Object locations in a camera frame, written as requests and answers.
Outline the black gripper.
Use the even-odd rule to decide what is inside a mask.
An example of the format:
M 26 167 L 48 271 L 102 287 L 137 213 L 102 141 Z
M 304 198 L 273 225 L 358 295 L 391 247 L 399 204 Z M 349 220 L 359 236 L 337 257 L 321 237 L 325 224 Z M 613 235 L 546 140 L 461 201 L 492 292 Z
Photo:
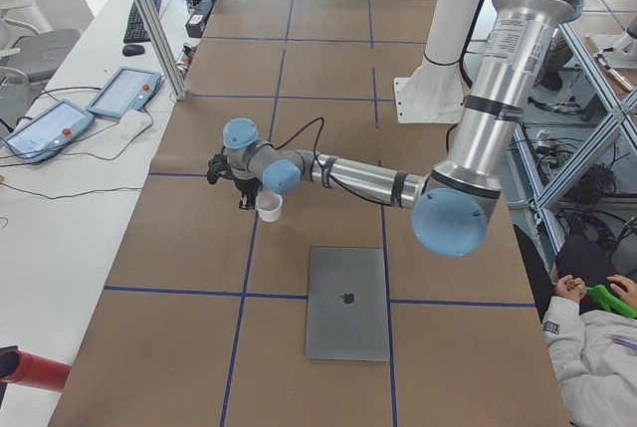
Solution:
M 254 210 L 256 208 L 256 199 L 262 182 L 248 175 L 246 179 L 238 176 L 239 169 L 233 168 L 225 153 L 225 147 L 222 147 L 220 153 L 216 153 L 208 161 L 208 169 L 206 179 L 209 184 L 215 185 L 220 179 L 230 180 L 241 193 L 239 208 L 241 210 Z

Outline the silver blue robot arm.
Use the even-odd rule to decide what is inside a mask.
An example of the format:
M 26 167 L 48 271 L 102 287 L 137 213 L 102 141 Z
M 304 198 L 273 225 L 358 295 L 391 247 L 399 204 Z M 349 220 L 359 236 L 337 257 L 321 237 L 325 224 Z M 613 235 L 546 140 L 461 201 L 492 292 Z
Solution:
M 207 179 L 229 179 L 246 209 L 307 180 L 368 202 L 411 210 L 417 240 L 461 257 L 479 248 L 500 197 L 499 172 L 556 27 L 583 0 L 437 0 L 421 65 L 394 82 L 402 123 L 452 123 L 445 158 L 424 176 L 320 153 L 286 149 L 235 118 Z

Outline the person's right hand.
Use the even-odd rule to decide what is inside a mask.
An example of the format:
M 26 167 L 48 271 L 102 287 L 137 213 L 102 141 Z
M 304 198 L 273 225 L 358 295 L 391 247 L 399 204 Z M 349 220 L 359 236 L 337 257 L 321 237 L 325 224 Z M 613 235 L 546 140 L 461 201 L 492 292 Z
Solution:
M 566 275 L 557 280 L 554 294 L 579 304 L 587 294 L 587 287 L 581 278 Z

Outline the person's left hand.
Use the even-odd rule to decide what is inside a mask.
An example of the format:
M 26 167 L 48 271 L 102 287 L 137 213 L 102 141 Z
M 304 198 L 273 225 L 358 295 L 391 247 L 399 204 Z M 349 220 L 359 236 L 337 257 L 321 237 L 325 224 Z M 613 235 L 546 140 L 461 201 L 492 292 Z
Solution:
M 612 275 L 607 278 L 613 293 L 627 306 L 637 309 L 637 284 L 622 275 Z

